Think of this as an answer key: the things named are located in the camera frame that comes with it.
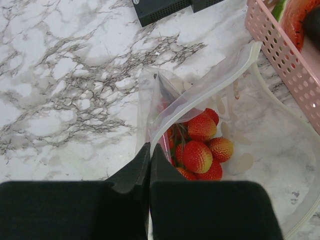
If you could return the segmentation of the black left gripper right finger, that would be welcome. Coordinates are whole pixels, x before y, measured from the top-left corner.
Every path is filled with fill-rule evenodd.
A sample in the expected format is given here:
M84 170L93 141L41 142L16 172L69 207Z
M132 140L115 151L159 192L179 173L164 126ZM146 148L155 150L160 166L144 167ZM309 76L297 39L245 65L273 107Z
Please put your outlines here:
M160 145L151 158L149 187L155 240L281 240L265 189L251 181L188 180Z

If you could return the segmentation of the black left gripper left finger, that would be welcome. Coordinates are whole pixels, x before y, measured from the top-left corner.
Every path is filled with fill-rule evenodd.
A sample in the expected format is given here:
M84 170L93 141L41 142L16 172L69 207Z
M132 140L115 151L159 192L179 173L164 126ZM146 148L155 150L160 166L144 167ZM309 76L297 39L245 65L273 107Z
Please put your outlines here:
M106 180L2 183L1 239L147 239L150 146Z

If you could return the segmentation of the red yellow toy strawberry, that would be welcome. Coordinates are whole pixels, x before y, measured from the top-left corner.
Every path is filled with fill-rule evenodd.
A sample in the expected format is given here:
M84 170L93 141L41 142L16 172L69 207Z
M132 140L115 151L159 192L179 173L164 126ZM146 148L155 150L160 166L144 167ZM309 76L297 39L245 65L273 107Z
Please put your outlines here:
M187 170L204 174L212 165L212 152L203 142L192 140L183 148L182 162Z

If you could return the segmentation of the clear polka dot zip bag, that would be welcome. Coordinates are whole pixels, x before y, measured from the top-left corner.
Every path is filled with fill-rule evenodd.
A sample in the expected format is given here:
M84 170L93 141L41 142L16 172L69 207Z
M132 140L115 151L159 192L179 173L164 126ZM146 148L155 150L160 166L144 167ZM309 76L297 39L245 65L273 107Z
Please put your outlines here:
M260 41L244 45L193 83L144 68L138 77L136 146L160 144L172 160L167 130L214 110L216 136L233 144L222 178L260 184L289 239L320 205L320 137L266 86L257 66L261 47Z

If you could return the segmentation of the pink perforated plastic basket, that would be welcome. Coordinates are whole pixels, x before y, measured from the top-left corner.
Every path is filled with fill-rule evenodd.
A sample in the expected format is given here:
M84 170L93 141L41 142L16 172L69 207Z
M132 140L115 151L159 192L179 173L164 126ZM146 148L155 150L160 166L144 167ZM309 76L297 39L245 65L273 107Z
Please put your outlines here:
M287 86L316 132L320 131L320 52L306 39L298 51L271 14L275 2L247 1L245 27Z

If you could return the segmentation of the dark purple toy eggplant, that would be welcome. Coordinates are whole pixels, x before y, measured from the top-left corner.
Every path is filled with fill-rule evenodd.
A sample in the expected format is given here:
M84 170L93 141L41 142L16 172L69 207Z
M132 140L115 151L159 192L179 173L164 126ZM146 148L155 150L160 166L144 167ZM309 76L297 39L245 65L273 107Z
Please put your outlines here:
M320 49L320 6L312 9L302 22L304 34L309 38L312 44Z

